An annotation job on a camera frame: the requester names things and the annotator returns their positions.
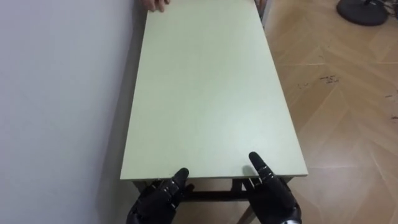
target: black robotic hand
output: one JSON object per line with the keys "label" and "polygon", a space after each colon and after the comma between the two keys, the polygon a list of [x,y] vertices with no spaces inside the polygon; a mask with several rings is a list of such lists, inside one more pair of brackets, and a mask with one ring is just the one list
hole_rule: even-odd
{"label": "black robotic hand", "polygon": [[249,202],[263,224],[301,224],[301,209],[283,179],[276,177],[261,157],[251,152],[250,161],[259,179],[246,179]]}
{"label": "black robotic hand", "polygon": [[126,224],[170,224],[184,195],[193,190],[185,187],[189,171],[180,169],[171,179],[155,181],[145,188],[132,206]]}

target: table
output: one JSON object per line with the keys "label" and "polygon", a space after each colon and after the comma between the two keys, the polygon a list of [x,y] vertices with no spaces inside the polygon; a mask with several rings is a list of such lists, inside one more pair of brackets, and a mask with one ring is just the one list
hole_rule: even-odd
{"label": "table", "polygon": [[[173,0],[147,16],[122,180],[230,178],[229,192],[186,201],[245,200],[258,152],[285,178],[307,175],[262,23],[252,0]],[[254,215],[249,207],[240,223]]]}

